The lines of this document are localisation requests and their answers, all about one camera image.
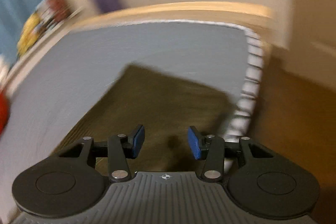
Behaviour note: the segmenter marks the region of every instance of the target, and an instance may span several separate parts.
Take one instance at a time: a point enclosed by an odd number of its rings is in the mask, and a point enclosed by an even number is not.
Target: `yellow object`
[[[27,50],[36,43],[37,39],[40,36],[36,27],[40,24],[40,17],[37,13],[33,13],[26,21],[23,26],[21,37],[17,43],[17,53],[21,57]]]

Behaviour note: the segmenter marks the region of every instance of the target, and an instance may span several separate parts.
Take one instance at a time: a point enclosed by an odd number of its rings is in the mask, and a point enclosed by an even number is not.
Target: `red object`
[[[5,95],[5,92],[2,91],[0,93],[0,134],[7,124],[8,116],[9,116],[9,103]]]

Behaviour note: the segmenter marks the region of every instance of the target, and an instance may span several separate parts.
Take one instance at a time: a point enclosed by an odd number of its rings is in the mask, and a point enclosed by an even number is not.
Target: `gray mat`
[[[248,46],[241,30],[191,23],[150,23],[70,33],[18,88],[0,138],[0,217],[14,207],[11,184],[46,158],[76,122],[136,61],[227,92],[244,83]]]

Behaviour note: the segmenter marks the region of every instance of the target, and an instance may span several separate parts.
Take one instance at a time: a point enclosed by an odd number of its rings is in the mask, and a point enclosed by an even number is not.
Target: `silver screw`
[[[112,172],[112,177],[115,179],[124,179],[128,176],[128,173],[125,170],[115,170]]]
[[[205,172],[204,175],[208,179],[218,179],[221,176],[221,173],[215,170],[209,170]]]

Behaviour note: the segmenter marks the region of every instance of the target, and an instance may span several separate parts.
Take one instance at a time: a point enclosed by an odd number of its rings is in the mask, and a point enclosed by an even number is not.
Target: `wooden floor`
[[[312,216],[336,223],[336,93],[284,72],[276,59],[263,88],[249,135],[315,175],[321,192]]]

